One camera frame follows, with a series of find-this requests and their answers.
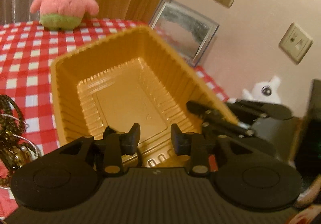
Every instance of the stuffed animal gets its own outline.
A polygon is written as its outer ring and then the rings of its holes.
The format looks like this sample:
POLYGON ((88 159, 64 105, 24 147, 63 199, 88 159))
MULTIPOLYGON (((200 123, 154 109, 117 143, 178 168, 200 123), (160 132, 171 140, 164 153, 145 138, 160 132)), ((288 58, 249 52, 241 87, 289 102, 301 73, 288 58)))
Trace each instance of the stuffed animal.
POLYGON ((280 83, 280 78, 277 76, 273 76, 272 80, 270 80, 269 82, 256 83, 252 89, 252 92, 243 89, 242 98, 246 100, 256 100, 280 104, 281 99, 277 94, 280 83))
POLYGON ((72 30, 79 26, 88 12, 97 15, 99 6, 95 0, 34 0, 30 12, 40 11, 40 22, 49 30, 72 30))

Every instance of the red and white fabric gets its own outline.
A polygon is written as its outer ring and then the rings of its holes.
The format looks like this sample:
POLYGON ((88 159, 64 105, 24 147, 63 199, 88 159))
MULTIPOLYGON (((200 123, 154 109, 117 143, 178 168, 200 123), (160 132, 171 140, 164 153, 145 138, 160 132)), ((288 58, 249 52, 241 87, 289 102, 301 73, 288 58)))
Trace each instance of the red and white fabric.
MULTIPOLYGON (((66 32, 47 31, 37 21, 0 26, 0 93, 13 98, 20 107, 30 125, 24 137, 37 144, 43 154, 59 147, 50 88, 52 60, 77 46, 138 24, 91 19, 66 32)), ((196 67, 195 71, 222 101, 228 99, 202 67, 196 67)), ((0 175, 6 175, 3 165, 0 175)), ((12 193, 0 189, 0 217, 8 216, 16 207, 12 193)))

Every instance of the picture frame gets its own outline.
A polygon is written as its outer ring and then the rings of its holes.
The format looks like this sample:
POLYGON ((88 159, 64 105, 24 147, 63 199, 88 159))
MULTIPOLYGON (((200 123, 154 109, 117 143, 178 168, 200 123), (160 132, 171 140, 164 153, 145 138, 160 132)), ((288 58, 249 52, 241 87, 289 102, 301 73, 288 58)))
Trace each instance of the picture frame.
POLYGON ((219 24, 174 0, 162 0, 149 26, 196 67, 219 24))

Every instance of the plastic container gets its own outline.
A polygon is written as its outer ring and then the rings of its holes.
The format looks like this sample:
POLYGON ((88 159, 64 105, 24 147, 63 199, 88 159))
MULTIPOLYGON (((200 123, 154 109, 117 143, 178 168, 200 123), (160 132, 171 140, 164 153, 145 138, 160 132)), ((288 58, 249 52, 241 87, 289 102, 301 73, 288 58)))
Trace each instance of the plastic container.
MULTIPOLYGON (((179 55, 149 27, 140 26, 61 55, 51 65, 53 106, 60 145, 83 135, 102 138, 109 125, 128 132, 141 126, 138 145, 145 166, 175 154, 170 128, 199 132, 201 121, 186 110, 188 100, 232 112, 179 55)), ((125 165, 137 156, 123 156, 125 165)))

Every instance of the tablecloth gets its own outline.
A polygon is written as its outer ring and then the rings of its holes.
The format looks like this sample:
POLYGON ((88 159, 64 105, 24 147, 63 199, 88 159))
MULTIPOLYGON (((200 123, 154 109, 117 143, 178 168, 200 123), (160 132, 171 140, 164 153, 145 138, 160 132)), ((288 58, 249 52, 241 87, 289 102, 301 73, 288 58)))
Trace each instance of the tablecloth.
MULTIPOLYGON (((138 22, 110 19, 85 20, 73 31, 47 31, 38 21, 0 26, 0 93, 16 102, 29 124, 24 137, 42 154, 59 147, 52 108, 50 64, 57 56, 109 34, 137 26, 138 22)), ((197 75, 222 100, 227 100, 215 81, 201 66, 197 75)), ((6 169, 0 167, 0 175, 6 169)), ((17 207, 10 191, 0 189, 0 217, 17 207)))

